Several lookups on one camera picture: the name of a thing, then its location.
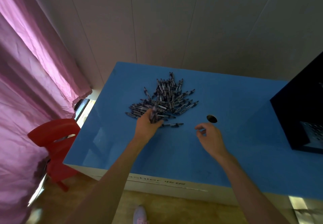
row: red chair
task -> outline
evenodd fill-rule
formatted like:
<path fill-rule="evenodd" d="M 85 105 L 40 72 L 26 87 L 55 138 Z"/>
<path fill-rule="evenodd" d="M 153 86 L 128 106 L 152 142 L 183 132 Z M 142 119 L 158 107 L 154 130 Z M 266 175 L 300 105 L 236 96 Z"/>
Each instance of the red chair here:
<path fill-rule="evenodd" d="M 45 147 L 50 161 L 47 164 L 47 174 L 64 191 L 68 187 L 61 181 L 78 173 L 75 169 L 63 164 L 80 127 L 74 119 L 57 119 L 38 126 L 28 133 L 28 137 L 39 147 Z"/>

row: shoe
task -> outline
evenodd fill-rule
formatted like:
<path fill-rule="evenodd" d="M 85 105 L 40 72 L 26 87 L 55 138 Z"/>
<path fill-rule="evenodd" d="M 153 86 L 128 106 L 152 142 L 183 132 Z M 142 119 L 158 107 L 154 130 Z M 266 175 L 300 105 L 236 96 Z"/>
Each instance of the shoe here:
<path fill-rule="evenodd" d="M 149 224 L 146 210 L 142 205 L 138 206 L 133 213 L 133 224 Z"/>

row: left hand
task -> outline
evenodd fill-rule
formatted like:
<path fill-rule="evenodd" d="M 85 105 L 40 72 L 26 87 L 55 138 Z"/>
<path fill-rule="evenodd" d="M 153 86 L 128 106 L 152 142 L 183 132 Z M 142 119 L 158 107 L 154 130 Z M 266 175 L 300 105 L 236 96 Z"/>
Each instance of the left hand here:
<path fill-rule="evenodd" d="M 155 124 L 151 124 L 149 117 L 152 109 L 148 109 L 139 119 L 137 119 L 137 125 L 134 135 L 134 140 L 139 141 L 142 146 L 145 146 L 148 141 L 155 135 L 157 129 L 163 124 L 163 120 L 159 120 Z"/>

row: white wall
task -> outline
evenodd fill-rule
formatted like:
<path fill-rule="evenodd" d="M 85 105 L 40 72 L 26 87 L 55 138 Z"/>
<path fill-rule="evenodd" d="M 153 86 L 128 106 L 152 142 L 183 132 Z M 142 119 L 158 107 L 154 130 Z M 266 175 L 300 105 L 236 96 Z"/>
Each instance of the white wall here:
<path fill-rule="evenodd" d="M 38 0 L 95 90 L 116 61 L 290 80 L 323 51 L 323 0 Z"/>

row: pink curtain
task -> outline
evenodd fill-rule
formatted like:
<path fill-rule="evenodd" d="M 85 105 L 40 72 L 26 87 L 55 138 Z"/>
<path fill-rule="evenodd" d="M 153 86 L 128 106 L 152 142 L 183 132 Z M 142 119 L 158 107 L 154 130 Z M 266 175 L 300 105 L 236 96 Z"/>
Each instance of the pink curtain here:
<path fill-rule="evenodd" d="M 0 224 L 22 223 L 47 153 L 27 133 L 74 117 L 86 79 L 35 0 L 0 0 Z"/>

